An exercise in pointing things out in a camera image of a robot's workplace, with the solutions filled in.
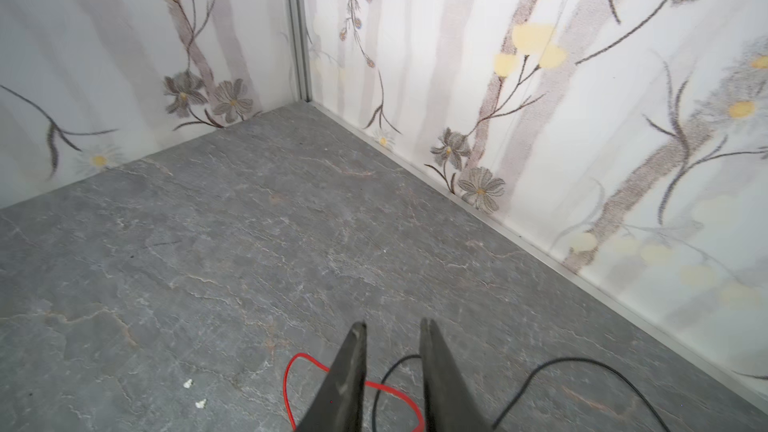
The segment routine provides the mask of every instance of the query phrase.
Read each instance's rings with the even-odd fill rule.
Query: wall
[[[285,0],[0,0],[0,17],[0,207],[295,99]]]
[[[316,101],[768,397],[765,0],[305,5]]]

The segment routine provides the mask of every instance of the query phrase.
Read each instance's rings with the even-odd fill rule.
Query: floral wall panel
[[[314,98],[768,394],[764,0],[305,0]]]
[[[284,0],[0,0],[0,206],[295,99]]]

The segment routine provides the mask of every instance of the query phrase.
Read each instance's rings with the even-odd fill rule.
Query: gray floor
[[[380,378],[417,349],[422,316],[439,320],[489,419],[537,363],[581,354],[625,372],[673,431],[768,430],[768,416],[304,104],[0,218],[3,430],[288,431],[294,353],[329,364],[365,319]],[[294,367],[298,417],[322,377]],[[392,383],[419,397],[419,381],[415,363]],[[382,401],[380,430],[414,425]],[[660,430],[619,380],[567,364],[502,428]]]

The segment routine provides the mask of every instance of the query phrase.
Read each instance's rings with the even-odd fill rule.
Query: black cable
[[[384,385],[384,383],[385,383],[385,382],[386,382],[386,380],[389,378],[389,376],[392,374],[392,372],[394,372],[394,371],[395,371],[395,369],[397,369],[397,366],[398,366],[398,365],[400,365],[400,364],[402,364],[402,363],[403,363],[403,362],[405,362],[406,360],[410,360],[410,359],[420,359],[420,358],[422,358],[422,356],[421,356],[421,355],[419,355],[419,354],[410,354],[410,355],[407,355],[407,356],[405,356],[404,358],[401,358],[400,360],[398,360],[397,362],[395,362],[395,363],[394,363],[394,364],[393,364],[393,365],[392,365],[392,366],[389,368],[389,370],[386,372],[386,374],[384,374],[384,378],[383,378],[383,379],[382,379],[382,381],[381,381],[381,382],[379,382],[379,383],[380,383],[381,385]],[[373,396],[373,408],[371,409],[371,432],[376,432],[376,406],[377,406],[377,405],[379,405],[379,396],[380,396],[381,394],[382,394],[382,392],[381,392],[380,390],[378,390],[378,389],[377,389],[377,390],[376,390],[376,395],[375,395],[375,396]]]
[[[421,356],[418,355],[418,354],[411,354],[411,355],[407,355],[404,358],[401,358],[400,360],[395,362],[389,368],[389,370],[386,372],[386,374],[384,374],[384,378],[382,379],[381,384],[384,384],[386,382],[386,380],[389,378],[389,375],[392,374],[392,372],[395,371],[397,366],[399,366],[400,364],[402,364],[406,360],[413,359],[413,358],[421,358]],[[629,381],[629,379],[627,379],[621,372],[619,372],[618,370],[612,368],[611,366],[609,366],[607,364],[604,364],[604,363],[600,362],[599,360],[594,360],[594,359],[590,359],[590,358],[586,358],[586,357],[559,357],[559,358],[554,358],[552,360],[547,360],[543,364],[537,366],[536,369],[533,369],[533,371],[525,379],[525,382],[523,382],[522,387],[520,387],[520,390],[518,390],[518,392],[514,395],[512,400],[509,401],[509,404],[507,404],[507,407],[505,407],[504,410],[502,410],[502,412],[498,415],[496,420],[493,421],[493,424],[491,424],[491,428],[493,430],[496,430],[496,428],[498,428],[498,426],[500,425],[502,420],[504,420],[504,418],[507,416],[507,414],[509,414],[509,411],[514,407],[514,405],[518,402],[518,400],[520,400],[520,398],[523,396],[523,394],[525,393],[525,391],[528,388],[528,386],[531,385],[531,381],[533,380],[533,377],[536,376],[536,374],[538,374],[543,369],[546,369],[547,367],[549,367],[551,365],[560,364],[561,362],[586,362],[588,364],[594,364],[594,365],[597,365],[599,367],[602,367],[602,368],[608,370],[609,372],[612,372],[614,375],[616,375],[621,380],[623,380],[628,386],[630,386],[632,391],[634,391],[638,395],[638,397],[643,401],[645,406],[648,407],[648,410],[650,410],[650,412],[654,415],[654,417],[658,421],[658,423],[661,426],[661,428],[664,429],[664,432],[670,432],[670,428],[667,427],[666,423],[664,422],[664,419],[662,419],[661,416],[659,416],[659,413],[656,411],[654,406],[648,401],[648,399],[643,395],[643,393],[640,392],[639,389],[636,388],[634,386],[634,384],[632,384]],[[376,406],[379,404],[379,395],[380,394],[381,394],[381,391],[377,390],[376,391],[376,396],[373,399],[373,408],[371,410],[371,432],[376,432]]]

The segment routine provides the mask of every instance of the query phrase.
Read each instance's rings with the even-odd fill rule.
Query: red cable
[[[309,354],[304,354],[303,352],[300,352],[292,357],[290,362],[288,362],[288,366],[286,367],[286,372],[283,375],[283,400],[286,404],[286,411],[288,412],[288,420],[290,420],[290,426],[293,427],[293,429],[296,429],[296,422],[293,420],[293,413],[290,411],[290,404],[288,403],[288,394],[286,392],[286,389],[288,387],[288,371],[290,370],[290,366],[293,365],[293,361],[298,359],[299,357],[309,360],[312,362],[315,366],[317,366],[319,369],[321,369],[323,372],[328,372],[328,367],[321,364],[317,359],[312,357]],[[410,397],[405,395],[403,392],[401,392],[398,389],[393,389],[387,385],[381,385],[377,384],[376,382],[371,382],[369,380],[366,380],[366,387],[379,389],[383,392],[387,392],[388,394],[394,395],[398,399],[404,401],[410,408],[413,409],[413,411],[416,413],[416,417],[418,418],[418,425],[415,429],[413,429],[412,432],[422,432],[424,430],[424,417],[422,416],[422,412],[418,409],[418,406],[416,405],[416,402],[411,400]]]

